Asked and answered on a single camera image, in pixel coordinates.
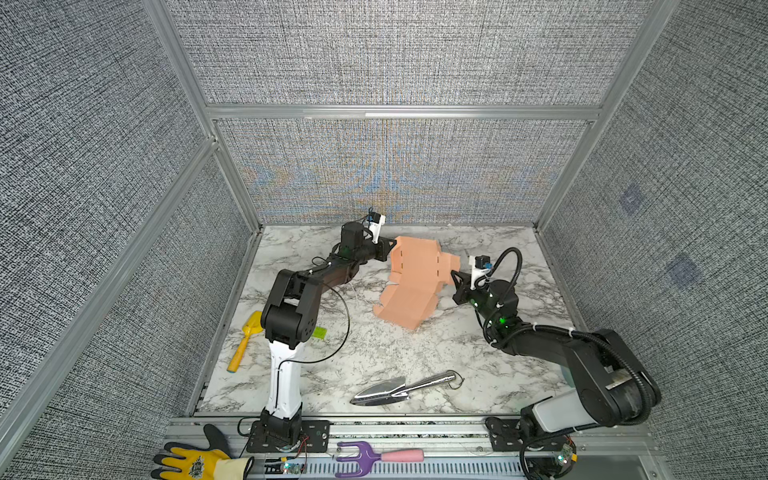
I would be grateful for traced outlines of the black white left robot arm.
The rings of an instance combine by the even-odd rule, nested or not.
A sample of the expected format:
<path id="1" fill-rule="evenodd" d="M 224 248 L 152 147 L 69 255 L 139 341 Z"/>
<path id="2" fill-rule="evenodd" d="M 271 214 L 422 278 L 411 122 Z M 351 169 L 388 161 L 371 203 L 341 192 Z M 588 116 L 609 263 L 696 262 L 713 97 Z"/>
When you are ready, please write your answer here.
<path id="1" fill-rule="evenodd" d="M 367 262 L 388 259 L 397 241 L 381 235 L 385 223 L 386 216 L 377 212 L 347 222 L 339 242 L 317 264 L 277 274 L 261 316 L 271 358 L 269 399 L 261 413 L 268 431 L 283 437 L 298 432 L 300 372 L 306 363 L 300 356 L 315 330 L 322 295 L 350 282 Z"/>

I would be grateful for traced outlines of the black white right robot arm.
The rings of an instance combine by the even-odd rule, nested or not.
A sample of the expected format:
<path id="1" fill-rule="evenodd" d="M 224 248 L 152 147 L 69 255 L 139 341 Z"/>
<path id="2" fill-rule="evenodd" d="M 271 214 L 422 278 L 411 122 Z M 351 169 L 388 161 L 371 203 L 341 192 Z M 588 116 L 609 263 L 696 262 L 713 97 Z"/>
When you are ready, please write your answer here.
<path id="1" fill-rule="evenodd" d="M 501 353 L 564 367 L 572 379 L 569 391 L 522 409 L 515 427 L 521 446 L 649 418 L 660 388 L 617 332 L 526 322 L 518 314 L 518 279 L 494 278 L 497 265 L 487 256 L 471 258 L 470 266 L 470 272 L 452 271 L 453 300 L 472 307 L 484 340 Z"/>

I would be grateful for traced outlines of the small green tag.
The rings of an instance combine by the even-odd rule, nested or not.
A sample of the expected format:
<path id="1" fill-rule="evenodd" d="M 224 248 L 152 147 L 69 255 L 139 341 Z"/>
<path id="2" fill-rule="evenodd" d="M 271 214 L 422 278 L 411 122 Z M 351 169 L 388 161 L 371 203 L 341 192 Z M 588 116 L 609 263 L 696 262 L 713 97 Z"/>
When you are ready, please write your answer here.
<path id="1" fill-rule="evenodd" d="M 312 333 L 313 338 L 323 340 L 327 335 L 327 330 L 323 327 L 316 327 Z"/>

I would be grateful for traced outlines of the yellow toy shovel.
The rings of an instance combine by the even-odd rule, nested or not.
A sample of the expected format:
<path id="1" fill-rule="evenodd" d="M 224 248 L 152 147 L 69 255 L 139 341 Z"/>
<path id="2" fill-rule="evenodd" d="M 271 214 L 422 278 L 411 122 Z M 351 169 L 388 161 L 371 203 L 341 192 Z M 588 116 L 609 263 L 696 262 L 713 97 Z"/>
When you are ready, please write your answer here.
<path id="1" fill-rule="evenodd" d="M 260 334 L 263 331 L 261 318 L 262 312 L 255 311 L 250 315 L 246 323 L 243 325 L 242 339 L 227 366 L 228 373 L 236 373 L 238 371 L 243 358 L 245 357 L 250 338 L 254 335 Z"/>

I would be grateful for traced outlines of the silver metal garden trowel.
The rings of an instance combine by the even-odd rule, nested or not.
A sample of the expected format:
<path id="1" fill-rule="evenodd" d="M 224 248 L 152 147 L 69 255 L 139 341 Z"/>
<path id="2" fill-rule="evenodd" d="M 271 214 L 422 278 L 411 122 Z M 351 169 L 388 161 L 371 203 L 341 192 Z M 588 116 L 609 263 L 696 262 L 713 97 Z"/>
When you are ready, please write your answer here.
<path id="1" fill-rule="evenodd" d="M 408 382 L 404 376 L 399 376 L 358 392 L 349 403 L 361 407 L 390 405 L 408 400 L 411 393 L 417 390 L 437 386 L 458 390 L 463 383 L 464 377 L 455 370 L 446 370 L 414 382 Z"/>

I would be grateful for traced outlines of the purple pink garden fork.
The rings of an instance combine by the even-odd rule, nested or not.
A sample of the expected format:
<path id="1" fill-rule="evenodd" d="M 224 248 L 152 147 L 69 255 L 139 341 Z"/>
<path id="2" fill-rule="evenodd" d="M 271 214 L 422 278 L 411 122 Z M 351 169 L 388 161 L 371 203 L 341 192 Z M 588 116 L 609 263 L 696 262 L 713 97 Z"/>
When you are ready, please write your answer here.
<path id="1" fill-rule="evenodd" d="M 337 479 L 357 479 L 363 478 L 372 472 L 377 462 L 389 463 L 422 463 L 425 460 L 424 452 L 421 449 L 405 449 L 397 451 L 388 451 L 377 453 L 373 447 L 365 441 L 347 441 L 339 442 L 339 448 L 356 448 L 357 453 L 352 456 L 338 457 L 339 463 L 355 464 L 355 470 L 352 472 L 338 472 L 334 476 Z"/>

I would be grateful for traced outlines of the yellow black work glove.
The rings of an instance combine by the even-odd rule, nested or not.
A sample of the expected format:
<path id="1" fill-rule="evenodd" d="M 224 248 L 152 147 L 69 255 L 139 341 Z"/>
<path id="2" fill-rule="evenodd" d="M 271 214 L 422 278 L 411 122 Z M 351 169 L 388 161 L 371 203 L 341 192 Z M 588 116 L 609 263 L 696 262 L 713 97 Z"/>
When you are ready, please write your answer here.
<path id="1" fill-rule="evenodd" d="M 208 442 L 205 447 L 166 443 L 164 451 L 153 458 L 156 467 L 150 477 L 167 480 L 246 479 L 253 468 L 254 458 L 233 457 L 226 436 L 213 424 L 205 424 L 203 433 Z"/>

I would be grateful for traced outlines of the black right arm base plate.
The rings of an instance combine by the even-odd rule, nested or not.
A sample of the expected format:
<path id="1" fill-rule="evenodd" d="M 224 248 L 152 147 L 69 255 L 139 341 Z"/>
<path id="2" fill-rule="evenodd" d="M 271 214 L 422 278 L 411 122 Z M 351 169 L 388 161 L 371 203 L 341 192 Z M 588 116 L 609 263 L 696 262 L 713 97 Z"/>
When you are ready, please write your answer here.
<path id="1" fill-rule="evenodd" d="M 486 417 L 484 427 L 494 452 L 519 451 L 525 441 L 541 433 L 532 417 Z"/>

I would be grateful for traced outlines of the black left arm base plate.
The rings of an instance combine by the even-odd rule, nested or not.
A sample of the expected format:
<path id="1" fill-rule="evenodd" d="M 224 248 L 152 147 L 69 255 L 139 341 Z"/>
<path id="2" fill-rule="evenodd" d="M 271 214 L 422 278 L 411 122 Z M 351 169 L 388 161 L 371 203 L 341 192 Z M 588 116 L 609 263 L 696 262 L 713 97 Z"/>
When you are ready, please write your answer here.
<path id="1" fill-rule="evenodd" d="M 257 420 L 252 424 L 246 443 L 248 453 L 325 453 L 330 440 L 331 423 L 325 420 Z"/>

